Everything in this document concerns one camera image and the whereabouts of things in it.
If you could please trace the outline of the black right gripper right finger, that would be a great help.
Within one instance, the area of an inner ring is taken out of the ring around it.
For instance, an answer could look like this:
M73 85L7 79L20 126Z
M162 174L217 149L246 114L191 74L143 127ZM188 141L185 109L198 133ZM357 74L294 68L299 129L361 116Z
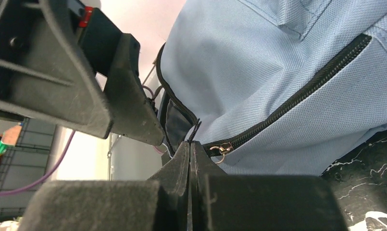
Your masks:
M228 175L198 142L190 144L195 231L345 231L329 185L320 177Z

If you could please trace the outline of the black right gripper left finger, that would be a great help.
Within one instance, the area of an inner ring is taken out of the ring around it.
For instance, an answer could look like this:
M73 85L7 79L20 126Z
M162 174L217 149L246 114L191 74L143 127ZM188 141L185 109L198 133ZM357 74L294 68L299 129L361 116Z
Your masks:
M31 199L21 231L185 231L190 145L142 181L45 183Z

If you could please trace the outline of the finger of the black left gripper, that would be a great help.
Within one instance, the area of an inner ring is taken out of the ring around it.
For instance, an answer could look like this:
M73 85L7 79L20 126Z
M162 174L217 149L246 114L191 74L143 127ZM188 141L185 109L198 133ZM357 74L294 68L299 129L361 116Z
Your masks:
M75 34L85 14L79 0L0 2L0 118L108 137L112 114Z
M104 88L113 114L111 132L159 146L165 134L138 76L139 50L131 34L120 36Z

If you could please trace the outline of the black zipper pull tab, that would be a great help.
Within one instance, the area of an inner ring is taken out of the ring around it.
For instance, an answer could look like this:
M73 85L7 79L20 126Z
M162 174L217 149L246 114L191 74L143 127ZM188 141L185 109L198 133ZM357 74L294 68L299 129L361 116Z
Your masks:
M192 130L192 133L190 134L190 136L189 136L189 138L187 140L188 143L192 143L194 141L194 137L195 137L197 131L199 130L199 127L200 127L201 123L202 123L201 120L198 119L196 124L195 124L195 126L194 126L194 128L193 128L193 130Z

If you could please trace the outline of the light blue student backpack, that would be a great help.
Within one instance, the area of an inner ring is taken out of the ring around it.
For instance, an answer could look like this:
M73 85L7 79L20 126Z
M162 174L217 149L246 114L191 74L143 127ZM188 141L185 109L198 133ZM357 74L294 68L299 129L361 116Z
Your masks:
M172 154L200 119L226 173L320 175L387 130L387 0L188 0L157 75Z

